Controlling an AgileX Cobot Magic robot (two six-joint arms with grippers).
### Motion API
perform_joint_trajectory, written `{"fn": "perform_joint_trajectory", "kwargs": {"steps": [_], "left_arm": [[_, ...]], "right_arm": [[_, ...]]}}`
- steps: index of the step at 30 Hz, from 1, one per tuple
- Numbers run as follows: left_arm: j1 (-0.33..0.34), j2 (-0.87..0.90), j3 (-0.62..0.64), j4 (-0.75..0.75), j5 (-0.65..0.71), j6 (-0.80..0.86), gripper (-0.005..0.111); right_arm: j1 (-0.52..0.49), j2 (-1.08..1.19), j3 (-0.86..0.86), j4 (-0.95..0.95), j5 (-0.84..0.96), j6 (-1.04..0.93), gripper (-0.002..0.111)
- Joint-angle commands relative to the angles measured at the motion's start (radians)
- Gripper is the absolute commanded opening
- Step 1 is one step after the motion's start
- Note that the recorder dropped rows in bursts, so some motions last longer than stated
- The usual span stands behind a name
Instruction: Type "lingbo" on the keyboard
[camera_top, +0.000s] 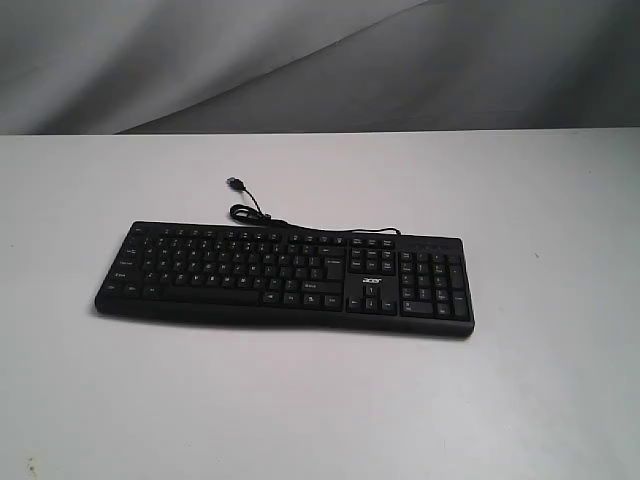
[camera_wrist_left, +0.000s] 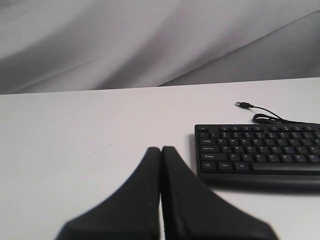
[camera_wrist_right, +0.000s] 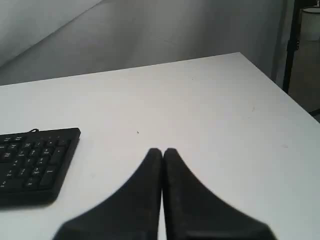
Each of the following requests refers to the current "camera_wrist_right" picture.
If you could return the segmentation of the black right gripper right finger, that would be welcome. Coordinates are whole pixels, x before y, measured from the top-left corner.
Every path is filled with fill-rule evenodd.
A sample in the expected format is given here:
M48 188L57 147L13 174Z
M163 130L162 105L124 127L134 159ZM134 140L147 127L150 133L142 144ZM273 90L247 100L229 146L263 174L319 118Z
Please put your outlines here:
M162 195L169 240L274 240L270 227L212 193L175 148L163 155Z

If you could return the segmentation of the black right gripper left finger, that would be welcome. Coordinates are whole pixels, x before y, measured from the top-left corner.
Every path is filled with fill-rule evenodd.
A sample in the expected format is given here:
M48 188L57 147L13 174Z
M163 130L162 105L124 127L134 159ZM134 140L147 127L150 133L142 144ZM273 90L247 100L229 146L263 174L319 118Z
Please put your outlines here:
M56 240L156 240L163 156L151 148L133 175L110 197L66 221Z

